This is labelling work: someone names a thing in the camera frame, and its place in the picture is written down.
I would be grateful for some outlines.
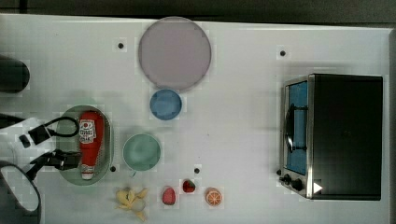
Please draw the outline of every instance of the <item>blue bowl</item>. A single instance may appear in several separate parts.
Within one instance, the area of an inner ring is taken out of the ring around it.
[[[174,119],[181,110],[181,98],[172,90],[160,90],[152,95],[149,102],[151,113],[161,120]]]

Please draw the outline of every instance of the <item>grapefruit slice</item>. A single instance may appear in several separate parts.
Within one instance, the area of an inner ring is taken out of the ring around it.
[[[221,193],[215,188],[209,188],[206,190],[206,202],[211,206],[218,206],[221,204],[222,196]]]

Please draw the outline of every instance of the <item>black oven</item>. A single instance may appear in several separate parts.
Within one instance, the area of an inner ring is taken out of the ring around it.
[[[282,98],[282,185],[313,200],[380,200],[382,77],[312,74]]]

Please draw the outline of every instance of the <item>red ketchup bottle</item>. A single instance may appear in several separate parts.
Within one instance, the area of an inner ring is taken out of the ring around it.
[[[84,112],[79,118],[79,148],[81,149],[81,176],[83,179],[93,178],[93,171],[102,144],[104,121],[94,111]]]

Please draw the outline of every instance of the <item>strawberry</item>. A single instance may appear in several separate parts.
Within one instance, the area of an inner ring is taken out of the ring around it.
[[[176,202],[175,191],[169,187],[163,192],[163,203],[166,205],[174,205]]]
[[[192,183],[192,181],[190,181],[190,180],[184,181],[184,183],[183,183],[183,190],[184,190],[184,192],[186,192],[186,193],[192,193],[192,192],[194,192],[194,191],[195,191],[195,185],[194,185],[194,183]]]

